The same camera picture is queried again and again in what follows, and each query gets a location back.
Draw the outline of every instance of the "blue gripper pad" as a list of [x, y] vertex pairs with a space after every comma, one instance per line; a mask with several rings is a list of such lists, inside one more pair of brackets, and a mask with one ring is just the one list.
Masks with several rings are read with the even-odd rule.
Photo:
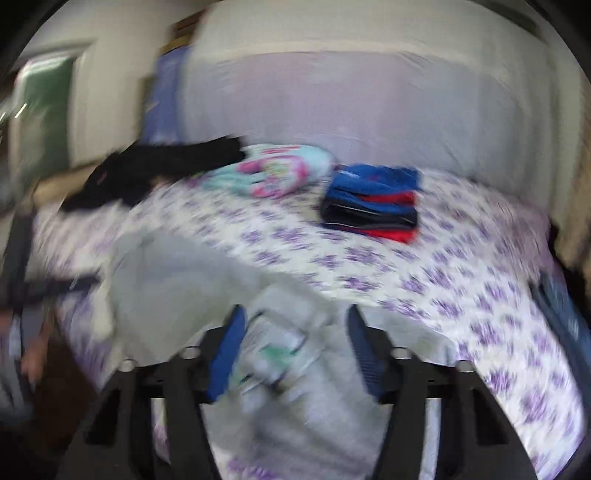
[[349, 332], [349, 340], [353, 345], [353, 352], [357, 358], [361, 376], [365, 383], [365, 388], [376, 401], [379, 401], [384, 394], [382, 379], [384, 377], [384, 372], [386, 371], [387, 363], [378, 356], [375, 346], [370, 341], [370, 330], [376, 329], [370, 329], [367, 327], [357, 305], [353, 305], [349, 308], [347, 315], [347, 329]]
[[242, 306], [236, 306], [226, 319], [223, 337], [217, 347], [215, 357], [209, 364], [209, 388], [207, 396], [215, 402], [227, 387], [232, 366], [238, 356], [240, 344], [246, 333], [246, 311]]

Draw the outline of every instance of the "white wall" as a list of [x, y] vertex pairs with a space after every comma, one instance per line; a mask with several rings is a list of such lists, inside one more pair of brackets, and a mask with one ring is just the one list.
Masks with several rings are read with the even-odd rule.
[[154, 71], [170, 25], [207, 0], [69, 0], [29, 42], [23, 57], [88, 43], [73, 86], [72, 163], [84, 163], [133, 143], [140, 79]]
[[558, 87], [556, 112], [558, 148], [556, 156], [559, 164], [550, 216], [559, 226], [563, 226], [581, 146], [580, 135], [584, 114], [581, 69], [576, 58], [554, 27], [525, 0], [496, 1], [528, 15], [534, 20], [539, 27], [540, 37], [549, 47]]

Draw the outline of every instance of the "brown floor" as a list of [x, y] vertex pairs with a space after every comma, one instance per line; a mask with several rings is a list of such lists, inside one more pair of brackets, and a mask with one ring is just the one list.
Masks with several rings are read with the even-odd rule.
[[60, 339], [52, 339], [43, 379], [34, 394], [35, 414], [30, 431], [33, 444], [52, 453], [65, 451], [95, 397], [68, 346]]

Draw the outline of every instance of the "green door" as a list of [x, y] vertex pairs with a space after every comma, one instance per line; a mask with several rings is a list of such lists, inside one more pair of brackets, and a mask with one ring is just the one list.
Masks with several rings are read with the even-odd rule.
[[69, 167], [68, 105], [75, 61], [72, 56], [42, 56], [19, 72], [12, 162], [20, 194], [37, 180]]

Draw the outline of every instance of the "metal bolt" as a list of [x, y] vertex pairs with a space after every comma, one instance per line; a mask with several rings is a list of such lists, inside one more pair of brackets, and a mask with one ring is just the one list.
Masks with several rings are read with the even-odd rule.
[[469, 374], [474, 371], [474, 364], [468, 360], [460, 360], [456, 363], [456, 369], [459, 372]]
[[199, 350], [199, 348], [196, 346], [188, 346], [187, 348], [181, 350], [179, 355], [185, 360], [192, 360], [193, 358], [197, 358], [199, 355], [201, 355], [201, 350]]
[[135, 360], [132, 360], [131, 358], [123, 360], [119, 366], [120, 372], [131, 372], [134, 369], [135, 369]]
[[68, 290], [72, 291], [74, 290], [76, 284], [78, 283], [78, 275], [74, 277], [74, 280], [72, 280], [72, 283], [70, 283], [70, 287], [68, 288]]
[[413, 353], [408, 348], [402, 347], [392, 348], [390, 355], [396, 360], [410, 360], [413, 357]]

